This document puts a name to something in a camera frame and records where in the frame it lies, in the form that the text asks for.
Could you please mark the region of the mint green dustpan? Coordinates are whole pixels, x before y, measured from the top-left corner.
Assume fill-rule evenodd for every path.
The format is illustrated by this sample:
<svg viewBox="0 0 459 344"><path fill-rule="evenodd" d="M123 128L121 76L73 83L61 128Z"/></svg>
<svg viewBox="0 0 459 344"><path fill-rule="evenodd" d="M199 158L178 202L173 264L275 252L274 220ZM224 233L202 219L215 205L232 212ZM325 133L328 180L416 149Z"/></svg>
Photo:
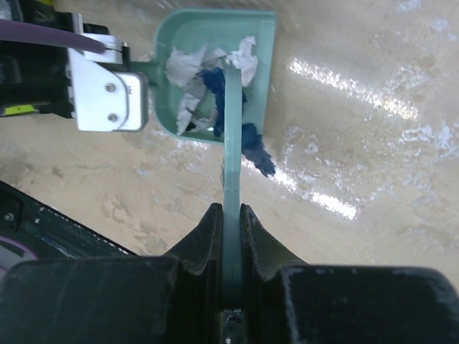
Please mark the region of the mint green dustpan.
<svg viewBox="0 0 459 344"><path fill-rule="evenodd" d="M242 87L244 104L242 123L253 123L259 133L265 122L265 109L270 85L270 70L275 41L276 18L273 11L252 9L184 8L171 12L159 25L153 41L153 57L147 62L132 62L131 69L142 73L153 91L153 109L157 122L166 133L183 140L221 144L224 133L214 136L214 127L196 133L176 134L176 115L184 91L171 84L166 77L166 61L175 47L186 54L198 52L207 46L211 52L223 49L227 55L239 49L242 39L256 38L252 53L258 59L255 76L248 87ZM226 57L222 58L224 72ZM199 104L204 115L216 109L214 95L207 94Z"/></svg>

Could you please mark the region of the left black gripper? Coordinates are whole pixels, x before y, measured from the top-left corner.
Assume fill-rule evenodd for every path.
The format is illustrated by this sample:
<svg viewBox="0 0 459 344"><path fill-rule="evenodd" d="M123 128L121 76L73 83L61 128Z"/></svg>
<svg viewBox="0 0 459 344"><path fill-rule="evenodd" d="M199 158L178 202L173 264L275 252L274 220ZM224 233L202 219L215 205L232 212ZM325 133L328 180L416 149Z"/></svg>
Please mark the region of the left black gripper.
<svg viewBox="0 0 459 344"><path fill-rule="evenodd" d="M67 50L1 41L1 108L32 105L37 113L71 118L66 75Z"/></svg>

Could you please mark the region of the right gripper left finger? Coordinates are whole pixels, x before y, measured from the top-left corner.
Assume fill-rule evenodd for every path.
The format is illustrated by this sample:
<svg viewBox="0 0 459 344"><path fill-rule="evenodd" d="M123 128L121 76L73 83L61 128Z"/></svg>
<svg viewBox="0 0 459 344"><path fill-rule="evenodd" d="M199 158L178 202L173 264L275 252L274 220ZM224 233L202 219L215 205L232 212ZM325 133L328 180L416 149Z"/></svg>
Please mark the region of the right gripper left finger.
<svg viewBox="0 0 459 344"><path fill-rule="evenodd" d="M222 207L160 257L24 262L1 280L3 343L219 343Z"/></svg>

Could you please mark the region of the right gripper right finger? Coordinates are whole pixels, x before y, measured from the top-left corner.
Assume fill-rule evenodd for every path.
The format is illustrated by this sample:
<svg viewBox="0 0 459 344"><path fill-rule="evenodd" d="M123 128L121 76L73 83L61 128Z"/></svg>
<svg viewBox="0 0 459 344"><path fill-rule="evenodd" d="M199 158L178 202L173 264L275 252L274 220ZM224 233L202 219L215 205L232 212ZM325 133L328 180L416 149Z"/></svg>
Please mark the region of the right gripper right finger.
<svg viewBox="0 0 459 344"><path fill-rule="evenodd" d="M307 264L240 209L248 343L456 343L458 293L423 267Z"/></svg>

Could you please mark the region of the small white paper scrap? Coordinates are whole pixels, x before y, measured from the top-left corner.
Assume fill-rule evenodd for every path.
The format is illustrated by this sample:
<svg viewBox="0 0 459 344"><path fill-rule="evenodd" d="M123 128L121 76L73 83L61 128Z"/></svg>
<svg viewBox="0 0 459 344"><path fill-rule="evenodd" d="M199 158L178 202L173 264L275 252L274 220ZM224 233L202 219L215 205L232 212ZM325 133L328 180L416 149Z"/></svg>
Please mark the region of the small white paper scrap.
<svg viewBox="0 0 459 344"><path fill-rule="evenodd" d="M226 62L241 71L242 86L248 87L252 82L258 65L257 57L252 53L252 48L257 44L254 36L247 36L241 40L239 49L230 52Z"/></svg>

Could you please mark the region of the grey white paper scrap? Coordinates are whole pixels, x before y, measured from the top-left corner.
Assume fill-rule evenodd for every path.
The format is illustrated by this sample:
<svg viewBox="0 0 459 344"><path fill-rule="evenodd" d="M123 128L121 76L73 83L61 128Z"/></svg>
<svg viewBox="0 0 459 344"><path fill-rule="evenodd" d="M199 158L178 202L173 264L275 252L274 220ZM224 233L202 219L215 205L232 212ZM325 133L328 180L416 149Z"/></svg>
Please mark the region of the grey white paper scrap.
<svg viewBox="0 0 459 344"><path fill-rule="evenodd" d="M198 52L191 54L186 54L175 47L172 49L166 61L166 77L171 84L184 91L176 115L177 135L207 130L216 123L215 108L208 115L204 115L199 110L199 104L207 94L204 79L199 73L220 67L222 58L226 55L227 53L220 48L208 52L205 45Z"/></svg>

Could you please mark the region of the mint green hand brush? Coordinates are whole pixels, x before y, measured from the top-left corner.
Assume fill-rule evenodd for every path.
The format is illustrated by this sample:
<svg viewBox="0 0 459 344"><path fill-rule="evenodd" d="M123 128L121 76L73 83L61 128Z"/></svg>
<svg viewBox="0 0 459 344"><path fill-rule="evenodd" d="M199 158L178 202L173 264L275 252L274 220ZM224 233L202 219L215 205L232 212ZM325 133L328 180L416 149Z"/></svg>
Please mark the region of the mint green hand brush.
<svg viewBox="0 0 459 344"><path fill-rule="evenodd" d="M242 75L233 64L225 69L224 96L222 308L242 307L242 241L240 231L240 172L242 147Z"/></svg>

